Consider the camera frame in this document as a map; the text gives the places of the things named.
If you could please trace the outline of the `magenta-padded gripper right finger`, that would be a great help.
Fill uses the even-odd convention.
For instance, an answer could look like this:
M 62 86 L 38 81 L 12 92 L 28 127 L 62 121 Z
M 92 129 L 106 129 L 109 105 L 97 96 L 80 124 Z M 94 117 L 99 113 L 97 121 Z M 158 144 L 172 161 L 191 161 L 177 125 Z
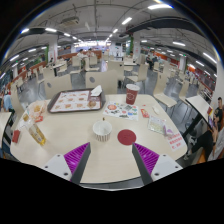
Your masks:
M 182 169 L 182 167 L 167 154 L 159 155 L 138 143 L 132 144 L 132 154 L 137 163 L 144 185 Z

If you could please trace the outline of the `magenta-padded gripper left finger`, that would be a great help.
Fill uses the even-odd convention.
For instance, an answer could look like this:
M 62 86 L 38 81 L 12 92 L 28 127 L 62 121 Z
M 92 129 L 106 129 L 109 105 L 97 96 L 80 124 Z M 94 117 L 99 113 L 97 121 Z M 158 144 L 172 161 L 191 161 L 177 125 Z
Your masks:
M 43 169 L 79 185 L 90 153 L 90 143 L 85 143 L 66 154 L 56 154 L 43 166 Z

